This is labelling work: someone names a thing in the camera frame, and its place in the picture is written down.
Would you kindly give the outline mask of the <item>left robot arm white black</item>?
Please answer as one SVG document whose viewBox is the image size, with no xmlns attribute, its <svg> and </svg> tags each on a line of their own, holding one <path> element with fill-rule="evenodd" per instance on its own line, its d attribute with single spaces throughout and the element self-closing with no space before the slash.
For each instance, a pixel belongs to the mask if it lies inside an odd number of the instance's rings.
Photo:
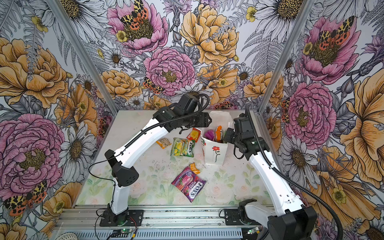
<svg viewBox="0 0 384 240">
<path fill-rule="evenodd" d="M 206 128 L 212 122 L 205 109 L 210 103 L 206 94 L 184 94 L 174 104 L 157 110 L 150 121 L 131 140 L 117 150 L 108 150 L 105 157 L 112 169 L 114 190 L 112 200 L 103 212 L 100 225 L 117 227 L 129 220 L 128 198 L 133 185 L 139 178 L 135 162 L 156 141 L 173 130 Z"/>
</svg>

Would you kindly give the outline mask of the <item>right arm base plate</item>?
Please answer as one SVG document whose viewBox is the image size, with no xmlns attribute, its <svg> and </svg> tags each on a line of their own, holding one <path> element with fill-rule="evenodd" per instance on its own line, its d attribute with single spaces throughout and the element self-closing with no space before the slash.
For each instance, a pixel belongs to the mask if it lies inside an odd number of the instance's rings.
<svg viewBox="0 0 384 240">
<path fill-rule="evenodd" d="M 224 209 L 224 221 L 226 226 L 249 226 L 257 223 L 253 220 L 241 219 L 237 209 Z"/>
</svg>

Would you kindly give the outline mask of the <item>red yellow snack packet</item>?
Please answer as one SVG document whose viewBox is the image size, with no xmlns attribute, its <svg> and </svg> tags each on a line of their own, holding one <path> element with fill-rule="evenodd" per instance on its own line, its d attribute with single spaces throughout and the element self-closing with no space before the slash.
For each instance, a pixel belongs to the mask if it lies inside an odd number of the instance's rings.
<svg viewBox="0 0 384 240">
<path fill-rule="evenodd" d="M 201 136 L 201 130 L 199 130 L 197 128 L 192 128 L 192 131 L 187 136 L 187 139 L 190 141 L 197 142 L 198 139 L 200 138 L 200 136 Z"/>
</svg>

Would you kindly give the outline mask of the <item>purple Fox's candy bag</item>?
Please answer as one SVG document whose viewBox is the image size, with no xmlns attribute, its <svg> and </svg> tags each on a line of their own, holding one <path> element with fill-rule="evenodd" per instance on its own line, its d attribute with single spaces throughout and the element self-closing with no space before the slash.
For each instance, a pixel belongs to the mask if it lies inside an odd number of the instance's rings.
<svg viewBox="0 0 384 240">
<path fill-rule="evenodd" d="M 206 182 L 206 180 L 201 179 L 191 170 L 190 166 L 188 166 L 185 167 L 183 171 L 172 181 L 172 185 L 179 189 L 192 203 L 197 195 L 202 191 Z"/>
</svg>

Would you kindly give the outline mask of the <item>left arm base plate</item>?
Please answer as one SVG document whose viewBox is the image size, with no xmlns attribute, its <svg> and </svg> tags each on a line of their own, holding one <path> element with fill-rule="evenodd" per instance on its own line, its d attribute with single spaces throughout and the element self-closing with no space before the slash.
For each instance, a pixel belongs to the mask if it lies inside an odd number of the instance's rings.
<svg viewBox="0 0 384 240">
<path fill-rule="evenodd" d="M 116 215 L 105 210 L 101 215 L 101 227 L 139 227 L 142 225 L 144 210 L 125 210 Z"/>
</svg>

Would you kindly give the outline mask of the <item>purple snack packet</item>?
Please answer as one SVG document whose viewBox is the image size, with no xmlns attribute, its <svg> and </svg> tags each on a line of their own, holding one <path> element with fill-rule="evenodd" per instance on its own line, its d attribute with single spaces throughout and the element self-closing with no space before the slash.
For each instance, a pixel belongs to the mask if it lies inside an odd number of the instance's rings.
<svg viewBox="0 0 384 240">
<path fill-rule="evenodd" d="M 215 141 L 215 133 L 216 131 L 215 130 L 207 130 L 205 133 L 204 133 L 204 138 L 209 140 L 209 141 Z"/>
</svg>

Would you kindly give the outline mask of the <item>green yellow candy bag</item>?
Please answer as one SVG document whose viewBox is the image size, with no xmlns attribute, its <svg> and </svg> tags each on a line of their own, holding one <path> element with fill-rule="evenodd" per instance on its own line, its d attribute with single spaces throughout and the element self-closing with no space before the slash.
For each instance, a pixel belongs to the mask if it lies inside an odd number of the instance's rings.
<svg viewBox="0 0 384 240">
<path fill-rule="evenodd" d="M 171 157 L 194 157 L 194 140 L 174 138 L 171 149 Z"/>
</svg>

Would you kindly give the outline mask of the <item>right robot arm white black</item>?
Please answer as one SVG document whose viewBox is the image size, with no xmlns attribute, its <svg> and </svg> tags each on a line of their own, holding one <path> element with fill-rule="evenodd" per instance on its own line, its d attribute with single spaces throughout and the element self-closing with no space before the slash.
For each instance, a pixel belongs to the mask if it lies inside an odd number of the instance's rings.
<svg viewBox="0 0 384 240">
<path fill-rule="evenodd" d="M 256 222 L 266 228 L 274 240 L 309 240 L 317 220 L 312 207 L 306 207 L 289 183 L 279 176 L 269 146 L 257 135 L 250 114 L 240 114 L 228 128 L 224 140 L 238 149 L 259 173 L 273 209 L 255 199 L 244 200 L 238 207 L 244 224 Z"/>
</svg>

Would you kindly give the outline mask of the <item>white paper bag red flower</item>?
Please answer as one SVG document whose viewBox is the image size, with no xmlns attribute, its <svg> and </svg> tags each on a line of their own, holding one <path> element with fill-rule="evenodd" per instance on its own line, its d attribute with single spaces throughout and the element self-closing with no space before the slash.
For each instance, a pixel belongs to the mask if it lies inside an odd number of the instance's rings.
<svg viewBox="0 0 384 240">
<path fill-rule="evenodd" d="M 206 165 L 222 166 L 226 157 L 228 144 L 226 142 L 217 143 L 204 138 L 204 133 L 207 130 L 216 130 L 218 126 L 223 127 L 223 136 L 228 127 L 231 126 L 232 117 L 227 111 L 211 111 L 209 113 L 212 118 L 212 123 L 207 128 L 202 130 L 202 150 Z"/>
</svg>

